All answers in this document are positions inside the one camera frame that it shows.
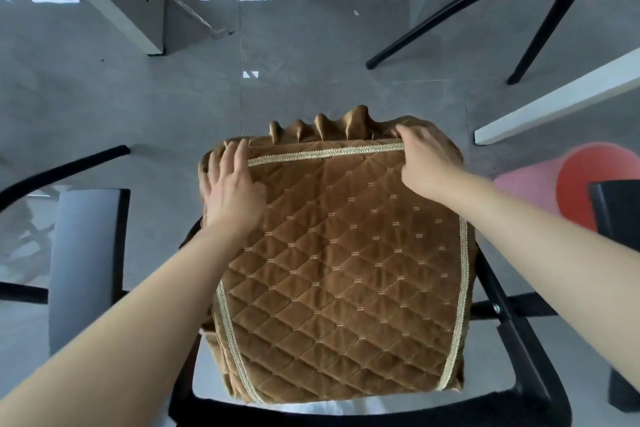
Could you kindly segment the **person's left hand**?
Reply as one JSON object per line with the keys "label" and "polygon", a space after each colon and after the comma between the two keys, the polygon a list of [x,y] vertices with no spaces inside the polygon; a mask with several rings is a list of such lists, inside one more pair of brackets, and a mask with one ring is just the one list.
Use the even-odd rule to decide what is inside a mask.
{"label": "person's left hand", "polygon": [[[250,175],[248,148],[246,139],[236,142],[233,174],[222,174],[223,151],[220,155],[209,154],[206,164],[212,192],[207,202],[203,202],[203,228],[226,230],[244,239],[258,227],[266,208],[266,189]],[[202,197],[202,168],[198,179]]]}

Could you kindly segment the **person's right hand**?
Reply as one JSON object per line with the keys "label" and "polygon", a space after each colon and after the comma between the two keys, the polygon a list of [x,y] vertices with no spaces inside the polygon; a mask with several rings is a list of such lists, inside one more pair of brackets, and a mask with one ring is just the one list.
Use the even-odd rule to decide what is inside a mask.
{"label": "person's right hand", "polygon": [[459,162],[449,156],[427,128],[409,128],[417,138],[417,148],[414,152],[404,151],[402,182],[421,197],[445,203],[451,189],[466,175],[466,171]]}

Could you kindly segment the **brown quilted chair cover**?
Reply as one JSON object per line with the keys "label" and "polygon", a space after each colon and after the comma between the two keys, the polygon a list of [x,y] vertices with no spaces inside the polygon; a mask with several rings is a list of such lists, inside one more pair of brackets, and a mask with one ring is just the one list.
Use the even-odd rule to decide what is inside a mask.
{"label": "brown quilted chair cover", "polygon": [[401,180],[397,124],[360,105],[249,137],[266,208],[231,260],[201,333],[231,398],[258,405],[463,388],[473,228]]}

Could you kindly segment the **person's left forearm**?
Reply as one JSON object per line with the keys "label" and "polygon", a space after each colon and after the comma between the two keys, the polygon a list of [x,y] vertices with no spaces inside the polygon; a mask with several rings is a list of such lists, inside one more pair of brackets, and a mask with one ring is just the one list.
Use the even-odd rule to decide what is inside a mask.
{"label": "person's left forearm", "polygon": [[149,427],[248,222],[213,221],[0,401],[0,427]]}

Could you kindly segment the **person's right forearm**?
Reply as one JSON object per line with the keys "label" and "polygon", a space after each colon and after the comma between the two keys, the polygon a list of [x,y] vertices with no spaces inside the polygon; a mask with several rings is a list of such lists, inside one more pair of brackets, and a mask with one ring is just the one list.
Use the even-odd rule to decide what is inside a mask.
{"label": "person's right forearm", "polygon": [[583,337],[640,341],[640,253],[464,171],[433,197],[459,213]]}

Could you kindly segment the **grey cushioned black chair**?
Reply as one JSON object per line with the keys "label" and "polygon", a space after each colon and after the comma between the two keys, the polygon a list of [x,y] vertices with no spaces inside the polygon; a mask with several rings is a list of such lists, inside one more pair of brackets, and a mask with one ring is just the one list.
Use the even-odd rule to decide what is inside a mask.
{"label": "grey cushioned black chair", "polygon": [[69,190],[58,199],[47,287],[0,279],[0,301],[47,306],[53,357],[127,294],[128,188]]}

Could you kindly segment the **white table leg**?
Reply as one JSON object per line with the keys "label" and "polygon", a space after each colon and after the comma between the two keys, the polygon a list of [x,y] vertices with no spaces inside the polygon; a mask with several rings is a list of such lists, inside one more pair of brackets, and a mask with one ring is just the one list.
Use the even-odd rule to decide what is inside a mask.
{"label": "white table leg", "polygon": [[149,56],[165,54],[166,0],[85,0]]}
{"label": "white table leg", "polygon": [[640,47],[474,131],[489,146],[640,87]]}

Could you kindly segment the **black slim-legged chair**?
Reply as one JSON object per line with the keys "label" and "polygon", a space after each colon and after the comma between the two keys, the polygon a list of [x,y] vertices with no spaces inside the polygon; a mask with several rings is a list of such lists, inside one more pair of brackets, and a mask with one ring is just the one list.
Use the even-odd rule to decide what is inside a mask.
{"label": "black slim-legged chair", "polygon": [[[409,44],[426,34],[428,31],[434,29],[439,24],[450,19],[451,17],[453,17],[453,15],[468,8],[472,4],[480,1],[481,0],[453,0],[452,2],[443,6],[443,8],[437,10],[430,17],[420,22],[420,24],[416,25],[410,31],[402,35],[391,45],[384,48],[382,51],[366,61],[365,67],[368,70],[372,70],[378,67],[380,63],[395,55],[398,51],[404,49]],[[554,33],[555,29],[560,24],[575,1],[576,0],[554,0],[541,26],[532,39],[532,42],[524,52],[513,73],[508,77],[506,81],[508,85],[515,85],[522,80],[527,70],[532,65],[533,61],[546,45],[549,38]]]}

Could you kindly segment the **pink foam roller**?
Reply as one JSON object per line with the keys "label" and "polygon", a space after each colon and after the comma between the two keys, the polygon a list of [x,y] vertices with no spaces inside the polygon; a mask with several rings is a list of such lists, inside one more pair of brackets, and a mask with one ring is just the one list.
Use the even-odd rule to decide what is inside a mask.
{"label": "pink foam roller", "polygon": [[497,176],[493,183],[510,195],[596,232],[588,185],[640,180],[640,157],[608,142],[591,142],[563,155]]}

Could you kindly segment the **black mesh chair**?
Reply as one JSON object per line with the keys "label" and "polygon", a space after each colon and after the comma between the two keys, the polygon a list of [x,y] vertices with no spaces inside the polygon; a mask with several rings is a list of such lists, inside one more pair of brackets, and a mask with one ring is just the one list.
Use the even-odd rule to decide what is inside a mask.
{"label": "black mesh chair", "polygon": [[[640,180],[589,183],[587,189],[596,231],[640,253]],[[640,414],[640,392],[615,369],[609,376],[607,399],[620,412]]]}

